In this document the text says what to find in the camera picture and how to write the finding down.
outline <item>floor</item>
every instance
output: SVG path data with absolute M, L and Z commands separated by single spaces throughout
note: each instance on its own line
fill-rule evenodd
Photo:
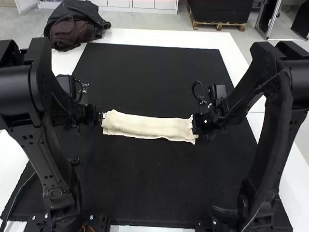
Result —
M 53 10 L 30 9 L 19 15 L 16 8 L 0 7 L 0 40 L 14 39 L 21 48 L 27 48 L 33 37 L 41 37 L 44 26 Z M 177 15 L 125 13 L 125 12 L 100 12 L 101 16 L 112 23 L 113 28 L 132 29 L 162 29 L 162 30 L 192 30 L 188 12 L 184 0 L 180 0 L 179 12 Z M 223 27 L 222 32 L 230 32 L 247 62 L 250 63 L 250 47 L 256 41 L 263 41 L 263 38 L 255 30 L 255 22 L 258 12 L 250 14 L 246 31 L 239 32 L 236 27 Z M 281 13 L 275 21 L 274 29 L 270 38 L 292 38 L 298 37 L 289 30 L 291 26 L 291 13 Z M 213 26 L 200 27 L 198 31 L 216 31 Z M 309 51 L 309 42 L 297 42 L 300 46 Z M 309 164 L 309 119 L 303 123 L 297 137 L 296 144 Z

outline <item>table surface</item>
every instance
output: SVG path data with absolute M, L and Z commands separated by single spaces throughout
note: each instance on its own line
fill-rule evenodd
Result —
M 232 36 L 225 32 L 110 29 L 106 31 L 102 39 L 95 41 L 95 43 L 219 49 L 234 86 L 249 67 Z M 54 74 L 72 74 L 84 48 L 85 44 L 66 53 L 53 51 L 52 70 Z M 264 104 L 265 98 L 262 98 L 247 115 L 257 141 L 264 120 Z M 6 131 L 0 131 L 0 154 L 3 154 L 0 156 L 0 212 L 2 212 L 28 162 L 28 158 L 19 144 Z M 309 166 L 297 146 L 293 144 L 282 174 L 280 197 L 294 232 L 308 230 L 306 223 L 309 218 L 309 211 L 307 210 L 309 207 L 308 180 Z M 5 231 L 22 232 L 25 226 L 26 222 L 9 222 Z M 111 231 L 188 232 L 193 230 L 112 226 Z

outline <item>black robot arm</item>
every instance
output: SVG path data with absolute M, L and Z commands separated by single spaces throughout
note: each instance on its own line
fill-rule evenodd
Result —
M 37 173 L 50 226 L 77 232 L 82 227 L 80 184 L 53 129 L 98 120 L 95 106 L 76 99 L 76 82 L 82 96 L 84 85 L 74 77 L 55 78 L 48 38 L 35 38 L 21 51 L 14 41 L 0 42 L 0 129 L 17 140 Z
M 273 226 L 279 200 L 279 182 L 296 133 L 309 106 L 309 53 L 293 42 L 257 42 L 251 47 L 253 61 L 227 96 L 224 84 L 209 87 L 208 95 L 192 91 L 204 112 L 194 114 L 193 133 L 211 140 L 229 125 L 240 123 L 262 96 L 266 97 L 265 117 L 253 164 L 240 186 L 237 217 L 230 225 L 220 223 L 231 211 L 212 208 L 216 227 L 237 231 L 260 230 Z

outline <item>cream towel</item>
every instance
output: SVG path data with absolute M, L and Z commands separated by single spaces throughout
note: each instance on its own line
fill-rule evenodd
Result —
M 116 110 L 108 111 L 102 121 L 103 134 L 122 135 L 140 139 L 166 138 L 195 144 L 198 135 L 192 133 L 192 116 L 183 118 L 157 118 L 128 115 Z

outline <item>black foam padding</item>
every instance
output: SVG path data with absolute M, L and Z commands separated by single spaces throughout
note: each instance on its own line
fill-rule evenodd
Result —
M 197 79 L 233 90 L 218 50 L 89 43 L 74 74 L 90 84 L 90 103 L 142 116 L 189 118 L 198 112 L 191 93 Z M 56 134 L 64 155 L 81 159 L 76 172 L 84 210 L 104 211 L 114 224 L 192 228 L 211 205 L 235 209 L 257 147 L 246 120 L 195 145 L 108 136 L 100 127 L 82 131 L 79 136 L 57 128 Z M 28 165 L 17 188 L 31 173 Z M 36 181 L 11 219 L 43 213 L 41 197 Z M 283 208 L 280 213 L 279 224 L 289 225 Z

